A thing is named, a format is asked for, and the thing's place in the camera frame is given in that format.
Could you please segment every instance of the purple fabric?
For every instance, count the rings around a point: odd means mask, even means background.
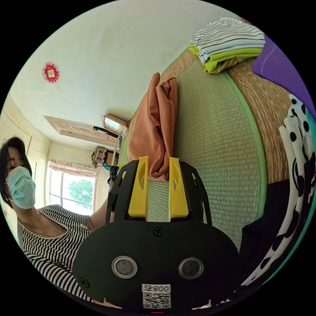
[[[262,53],[252,65],[252,71],[295,95],[316,120],[313,101],[301,76],[281,49],[267,36],[265,36],[265,40]]]

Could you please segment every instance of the polka dot fabric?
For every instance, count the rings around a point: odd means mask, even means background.
[[[243,282],[242,285],[246,286],[263,275],[285,251],[299,222],[304,196],[308,195],[310,200],[314,195],[315,186],[312,183],[305,183],[304,165],[315,152],[306,118],[306,109],[304,104],[294,95],[290,94],[289,96],[292,105],[288,111],[288,116],[284,119],[284,125],[279,128],[290,174],[290,197],[287,212],[269,251],[260,265]]]

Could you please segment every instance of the black and white striped top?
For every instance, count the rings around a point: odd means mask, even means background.
[[[50,282],[84,300],[92,301],[72,275],[72,266],[82,242],[91,234],[90,216],[49,205],[38,210],[66,232],[60,237],[39,237],[19,221],[17,236],[21,249],[34,267]]]
[[[257,27],[230,17],[213,21],[191,36],[190,42],[199,49],[203,63],[213,55],[240,48],[262,48],[264,33]]]

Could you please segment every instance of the red ornament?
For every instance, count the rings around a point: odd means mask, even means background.
[[[59,78],[59,71],[54,64],[47,63],[43,68],[42,75],[49,83],[55,83]]]

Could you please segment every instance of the face mask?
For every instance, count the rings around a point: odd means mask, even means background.
[[[35,204],[35,183],[24,167],[16,167],[8,174],[8,187],[12,201],[20,208],[29,209]]]

